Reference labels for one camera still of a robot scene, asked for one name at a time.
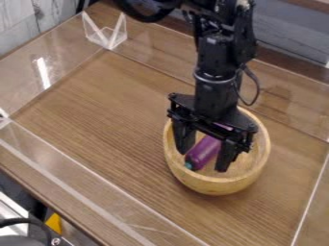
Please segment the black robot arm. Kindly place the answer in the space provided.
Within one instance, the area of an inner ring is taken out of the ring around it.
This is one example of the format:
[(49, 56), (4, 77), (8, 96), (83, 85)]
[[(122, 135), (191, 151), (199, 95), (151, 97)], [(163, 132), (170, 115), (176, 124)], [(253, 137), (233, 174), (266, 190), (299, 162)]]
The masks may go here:
[(253, 73), (247, 63), (255, 57), (253, 31), (254, 0), (150, 0), (158, 11), (143, 14), (128, 0), (114, 0), (118, 8), (135, 20), (155, 23), (180, 10), (192, 26), (198, 53), (194, 69), (195, 90), (191, 95), (168, 95), (176, 149), (191, 150), (198, 132), (221, 143), (215, 150), (214, 170), (225, 172), (241, 153), (249, 152), (258, 126), (238, 104), (243, 101), (241, 85)]

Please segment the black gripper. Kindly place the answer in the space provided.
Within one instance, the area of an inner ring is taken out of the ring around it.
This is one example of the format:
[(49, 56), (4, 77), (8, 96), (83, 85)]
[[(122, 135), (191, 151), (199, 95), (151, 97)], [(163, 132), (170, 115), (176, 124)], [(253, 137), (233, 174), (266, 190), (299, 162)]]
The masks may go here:
[(206, 77), (194, 73), (194, 94), (171, 93), (167, 116), (172, 121), (174, 139), (184, 155), (202, 132), (221, 140), (214, 170), (226, 172), (242, 152), (247, 152), (258, 127), (238, 109), (242, 73), (229, 77)]

